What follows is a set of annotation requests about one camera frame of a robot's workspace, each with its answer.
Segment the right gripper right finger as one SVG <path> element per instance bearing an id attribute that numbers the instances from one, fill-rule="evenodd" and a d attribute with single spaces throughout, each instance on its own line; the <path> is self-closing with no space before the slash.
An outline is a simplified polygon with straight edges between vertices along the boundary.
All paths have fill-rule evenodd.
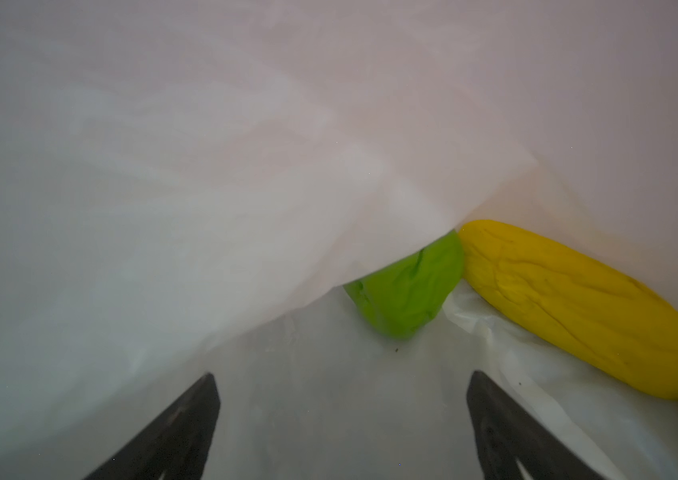
<path id="1" fill-rule="evenodd" d="M 466 403 L 486 479 L 603 479 L 485 372 L 473 372 Z"/>

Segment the white plastic bag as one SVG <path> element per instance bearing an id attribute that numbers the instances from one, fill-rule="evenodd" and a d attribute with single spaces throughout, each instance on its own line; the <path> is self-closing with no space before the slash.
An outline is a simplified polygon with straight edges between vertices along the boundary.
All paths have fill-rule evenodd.
<path id="1" fill-rule="evenodd" d="M 208 479 L 479 479 L 478 369 L 678 479 L 678 401 L 466 284 L 408 341 L 359 315 L 479 218 L 678 310 L 678 1 L 0 1 L 0 479 L 86 477 L 205 373 Z"/>

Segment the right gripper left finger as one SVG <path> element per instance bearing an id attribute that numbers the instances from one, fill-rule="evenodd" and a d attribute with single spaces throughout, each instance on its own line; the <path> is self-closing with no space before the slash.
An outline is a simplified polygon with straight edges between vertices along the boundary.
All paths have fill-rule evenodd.
<path id="1" fill-rule="evenodd" d="M 201 479 L 220 408 L 215 377 L 206 373 L 87 478 Z"/>

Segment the green fruit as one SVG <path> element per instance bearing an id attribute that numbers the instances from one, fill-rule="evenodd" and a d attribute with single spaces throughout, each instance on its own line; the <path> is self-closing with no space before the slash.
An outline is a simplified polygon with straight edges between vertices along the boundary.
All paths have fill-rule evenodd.
<path id="1" fill-rule="evenodd" d="M 344 285 L 361 316 L 378 333 L 409 339 L 435 319 L 464 271 L 456 231 L 374 273 Z"/>

